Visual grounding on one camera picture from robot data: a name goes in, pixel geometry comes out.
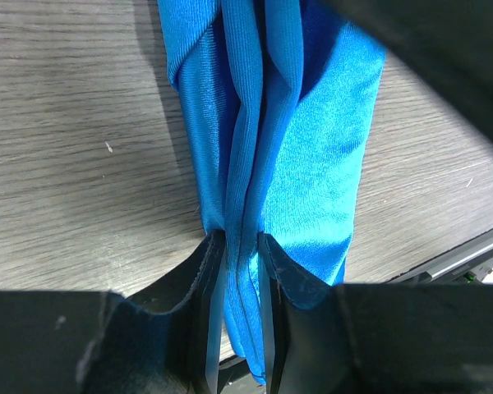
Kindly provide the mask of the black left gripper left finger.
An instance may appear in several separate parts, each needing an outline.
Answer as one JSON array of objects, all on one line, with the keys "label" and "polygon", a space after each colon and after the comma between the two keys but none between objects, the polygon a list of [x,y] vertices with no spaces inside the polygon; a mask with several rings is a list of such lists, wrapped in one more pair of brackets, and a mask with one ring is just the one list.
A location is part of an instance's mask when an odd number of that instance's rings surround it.
[{"label": "black left gripper left finger", "polygon": [[111,291],[0,291],[0,393],[215,393],[225,236],[159,280]]}]

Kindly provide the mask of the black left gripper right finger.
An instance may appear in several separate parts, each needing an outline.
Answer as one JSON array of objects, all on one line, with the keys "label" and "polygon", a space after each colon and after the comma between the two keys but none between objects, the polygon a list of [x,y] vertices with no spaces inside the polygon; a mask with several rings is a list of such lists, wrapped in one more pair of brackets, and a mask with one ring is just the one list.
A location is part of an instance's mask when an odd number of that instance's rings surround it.
[{"label": "black left gripper right finger", "polygon": [[270,393],[493,393],[493,285],[329,286],[260,234]]}]

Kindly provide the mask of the blue cloth napkin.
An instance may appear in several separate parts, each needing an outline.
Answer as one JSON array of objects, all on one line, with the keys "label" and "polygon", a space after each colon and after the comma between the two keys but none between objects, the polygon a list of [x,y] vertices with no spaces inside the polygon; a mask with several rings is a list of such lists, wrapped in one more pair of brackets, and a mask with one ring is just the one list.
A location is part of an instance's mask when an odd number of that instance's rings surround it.
[{"label": "blue cloth napkin", "polygon": [[226,236],[228,336],[265,383],[258,235],[343,280],[385,48],[322,1],[158,9],[202,225]]}]

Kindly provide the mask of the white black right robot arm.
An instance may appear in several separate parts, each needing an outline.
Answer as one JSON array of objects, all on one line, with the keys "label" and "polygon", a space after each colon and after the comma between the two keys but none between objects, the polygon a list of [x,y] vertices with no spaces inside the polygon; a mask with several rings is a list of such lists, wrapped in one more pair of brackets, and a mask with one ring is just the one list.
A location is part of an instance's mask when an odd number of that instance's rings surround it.
[{"label": "white black right robot arm", "polygon": [[335,0],[493,144],[493,0]]}]

